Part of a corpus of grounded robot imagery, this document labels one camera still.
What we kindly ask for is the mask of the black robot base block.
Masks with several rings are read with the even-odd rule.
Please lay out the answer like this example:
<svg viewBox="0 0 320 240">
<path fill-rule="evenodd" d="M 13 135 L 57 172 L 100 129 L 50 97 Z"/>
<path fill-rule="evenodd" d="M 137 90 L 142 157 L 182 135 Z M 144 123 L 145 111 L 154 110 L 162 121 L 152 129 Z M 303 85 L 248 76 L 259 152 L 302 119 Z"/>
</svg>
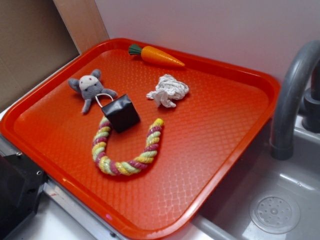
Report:
<svg viewBox="0 0 320 240">
<path fill-rule="evenodd" d="M 6 240 L 38 211 L 45 171 L 27 155 L 0 157 L 0 238 Z"/>
</svg>

